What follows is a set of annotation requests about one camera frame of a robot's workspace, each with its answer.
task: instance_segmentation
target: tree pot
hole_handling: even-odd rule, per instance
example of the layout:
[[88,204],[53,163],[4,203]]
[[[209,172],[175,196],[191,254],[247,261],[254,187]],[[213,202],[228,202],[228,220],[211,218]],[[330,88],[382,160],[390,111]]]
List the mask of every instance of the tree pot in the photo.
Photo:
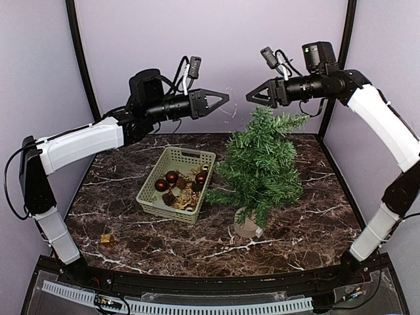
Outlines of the tree pot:
[[[235,213],[235,217],[238,213],[242,212],[243,210],[245,210],[245,207],[242,207],[239,210],[237,210]],[[264,230],[255,224],[255,217],[256,215],[255,215],[255,212],[253,211],[251,219],[246,218],[244,224],[238,224],[236,223],[236,220],[235,220],[235,223],[234,223],[235,233],[241,236],[242,238],[254,238],[255,236],[260,238],[262,234],[264,233]]]

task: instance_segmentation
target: small gold gift box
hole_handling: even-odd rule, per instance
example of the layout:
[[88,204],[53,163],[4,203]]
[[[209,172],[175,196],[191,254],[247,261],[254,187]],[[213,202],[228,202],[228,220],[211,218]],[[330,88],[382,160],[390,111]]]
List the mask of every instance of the small gold gift box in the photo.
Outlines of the small gold gift box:
[[113,247],[116,243],[116,238],[112,234],[103,234],[100,243],[105,247]]

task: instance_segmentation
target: black cable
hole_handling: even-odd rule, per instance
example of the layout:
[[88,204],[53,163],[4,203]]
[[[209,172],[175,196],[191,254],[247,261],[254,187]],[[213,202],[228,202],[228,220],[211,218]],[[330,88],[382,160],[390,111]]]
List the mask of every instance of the black cable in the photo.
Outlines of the black cable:
[[409,219],[409,218],[412,218],[412,217],[417,217],[417,216],[419,216],[420,215],[420,212],[417,212],[417,213],[413,213],[413,214],[411,214],[411,215],[406,215],[405,217],[403,217],[403,218],[401,218],[400,220],[398,220],[397,222],[396,222],[396,224],[391,228],[391,231],[389,232],[389,235],[388,235],[388,240],[390,239],[390,237],[394,234],[394,232],[395,232],[395,230],[399,227],[399,225],[403,222],[403,221],[405,221],[405,220],[407,220],[407,219]]
[[37,145],[36,143],[30,144],[30,145],[24,146],[24,147],[20,148],[19,150],[15,151],[15,153],[13,153],[10,156],[10,158],[7,160],[5,170],[4,170],[4,173],[3,173],[3,188],[5,190],[5,197],[6,197],[7,204],[9,205],[10,210],[12,210],[12,212],[16,216],[16,218],[18,218],[19,220],[22,220],[22,221],[25,221],[29,217],[30,213],[29,213],[29,211],[27,211],[27,209],[24,205],[25,215],[22,217],[21,215],[19,215],[17,213],[17,211],[13,207],[12,201],[9,197],[9,191],[8,191],[8,188],[7,188],[7,171],[9,170],[9,165],[12,162],[12,160],[14,159],[15,156],[17,156],[20,152],[22,152],[26,149],[36,148],[36,145]]
[[[179,62],[177,72],[176,72],[175,77],[172,81],[174,85],[176,85],[176,83],[177,83],[179,73],[181,72],[182,65],[184,64],[185,61],[186,61],[186,63],[190,62],[187,56],[183,56],[181,61]],[[174,90],[173,87],[170,87],[170,89],[166,92],[165,96],[170,95],[172,91],[174,91],[176,93],[176,90]]]
[[365,304],[367,304],[368,302],[370,302],[370,300],[372,300],[375,297],[376,293],[378,292],[378,290],[381,286],[382,259],[381,259],[381,253],[379,251],[377,251],[377,254],[378,254],[378,258],[379,258],[379,279],[378,279],[378,284],[376,286],[375,291],[373,292],[373,294],[368,299],[366,299],[364,302],[360,303],[359,305],[356,305],[356,306],[353,306],[353,307],[334,307],[335,305],[341,304],[341,303],[343,303],[345,301],[348,301],[348,300],[345,300],[345,301],[340,300],[340,301],[337,301],[334,304],[331,304],[329,306],[314,305],[314,310],[356,310],[357,308],[360,308],[360,307],[364,306]]
[[284,77],[284,73],[278,67],[276,67],[276,70],[282,77]]
[[166,83],[172,90],[177,89],[175,87],[175,84],[171,80],[169,80],[167,77],[165,77],[164,75],[159,74],[159,75],[155,76],[155,78],[164,82],[164,83]]
[[99,307],[99,310],[96,310],[96,311],[99,314],[102,314],[102,315],[114,315],[115,314],[115,312],[109,313],[107,310],[104,310],[100,304],[98,305],[98,307]]
[[299,76],[299,77],[302,77],[302,73],[300,73],[299,71],[297,71],[296,70],[296,68],[295,67],[293,67],[292,66],[292,64],[291,64],[291,62],[290,62],[290,60],[288,59],[288,57],[286,56],[286,54],[281,50],[281,49],[278,49],[278,50],[276,50],[276,52],[274,53],[275,55],[277,55],[277,53],[280,53],[282,56],[283,56],[283,58],[284,58],[284,61],[286,62],[286,64]]
[[320,106],[318,107],[318,112],[317,112],[316,114],[314,114],[314,115],[309,114],[309,113],[306,113],[306,112],[302,109],[302,103],[303,103],[303,101],[300,101],[300,102],[299,102],[299,108],[301,109],[301,113],[302,113],[302,114],[305,114],[305,115],[308,115],[308,116],[309,116],[309,118],[313,118],[313,117],[319,116],[319,115],[322,113],[322,108],[324,107],[324,103],[325,103],[325,101],[326,101],[327,99],[328,99],[328,98],[326,98],[326,97],[323,97],[323,98],[321,99],[321,101],[320,101]]
[[[129,99],[128,99],[128,101],[127,101],[127,104],[129,103],[131,101],[131,96],[129,97]],[[102,121],[102,120],[104,120],[105,118],[107,118],[107,117],[110,117],[113,113],[116,113],[116,112],[118,112],[118,111],[120,111],[120,110],[123,110],[124,108],[125,108],[126,106],[120,106],[120,107],[117,107],[117,108],[112,108],[111,110],[109,110],[108,112],[106,112],[103,116],[102,116],[102,118],[101,118],[101,120],[100,121]]]
[[116,297],[117,299],[120,299],[121,301],[123,301],[124,302],[124,304],[125,304],[125,306],[127,307],[127,315],[130,315],[131,314],[131,309],[130,309],[130,305],[129,305],[129,303],[124,299],[124,297],[122,297],[119,293],[112,293],[112,292],[108,292],[108,291],[105,291],[105,290],[102,290],[102,289],[98,289],[98,288],[95,288],[95,287],[91,287],[91,286],[89,286],[89,285],[83,285],[83,284],[80,284],[79,282],[77,282],[76,280],[74,280],[66,271],[65,271],[65,269],[64,268],[62,268],[61,270],[63,271],[63,273],[66,275],[66,277],[68,278],[68,279],[70,279],[76,286],[78,286],[78,287],[82,287],[83,289],[90,289],[90,290],[93,290],[94,292],[102,292],[103,294],[105,294],[105,295],[107,295],[107,296],[109,296],[109,297]]
[[81,126],[81,127],[75,128],[75,129],[70,129],[70,130],[64,131],[63,133],[59,133],[58,135],[50,136],[47,139],[47,141],[52,141],[52,140],[55,140],[55,139],[60,138],[62,136],[65,136],[65,135],[68,135],[70,133],[74,133],[76,131],[80,131],[80,130],[83,130],[83,129],[86,129],[86,128],[89,128],[89,125],[84,125],[84,126]]
[[293,77],[293,72],[290,70],[290,68],[287,64],[284,65],[284,68],[286,68],[288,76]]
[[159,127],[156,129],[156,131],[153,134],[157,133],[160,130],[160,127],[162,126],[162,124],[160,123],[160,121],[158,121],[157,124],[159,125]]
[[172,134],[175,134],[175,133],[178,131],[179,127],[181,127],[181,123],[182,123],[182,120],[180,119],[180,120],[179,120],[178,127],[177,127],[174,131],[173,131],[173,133],[172,133]]
[[[180,78],[179,81],[178,81],[178,83],[177,83],[177,91],[180,92],[180,93],[183,93],[184,90],[181,90],[179,88],[180,85],[181,85],[181,83],[182,83],[182,78]],[[187,90],[191,89],[193,83],[194,83],[194,79],[191,79],[186,89]]]

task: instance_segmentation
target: basket handle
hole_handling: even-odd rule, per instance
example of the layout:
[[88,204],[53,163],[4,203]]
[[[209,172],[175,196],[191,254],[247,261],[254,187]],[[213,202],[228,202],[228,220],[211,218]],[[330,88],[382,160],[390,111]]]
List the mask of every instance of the basket handle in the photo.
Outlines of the basket handle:
[[181,149],[181,154],[183,156],[188,156],[190,158],[197,158],[197,159],[199,159],[201,157],[201,151],[200,152],[197,152],[197,150],[186,149],[186,148]]

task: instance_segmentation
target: black frame pole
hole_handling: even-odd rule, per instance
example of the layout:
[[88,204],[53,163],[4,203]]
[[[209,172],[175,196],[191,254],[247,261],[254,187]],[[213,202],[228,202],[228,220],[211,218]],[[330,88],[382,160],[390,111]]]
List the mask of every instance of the black frame pole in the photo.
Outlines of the black frame pole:
[[[350,40],[353,32],[354,17],[356,16],[356,4],[357,0],[348,0],[347,3],[347,13],[346,20],[344,24],[343,38],[341,39],[340,53],[339,53],[339,68],[343,70],[346,66],[348,48],[350,47]],[[330,98],[327,102],[325,108],[325,113],[322,118],[320,130],[318,131],[318,136],[323,140],[331,121],[333,115],[333,110],[335,106],[335,99]]]
[[85,88],[87,101],[89,102],[89,107],[91,108],[93,119],[98,121],[100,119],[100,112],[98,103],[96,102],[95,94],[93,93],[93,87],[91,77],[89,76],[89,71],[87,69],[85,53],[83,52],[83,45],[81,43],[79,23],[77,22],[77,13],[74,0],[66,0],[66,7],[81,80]]

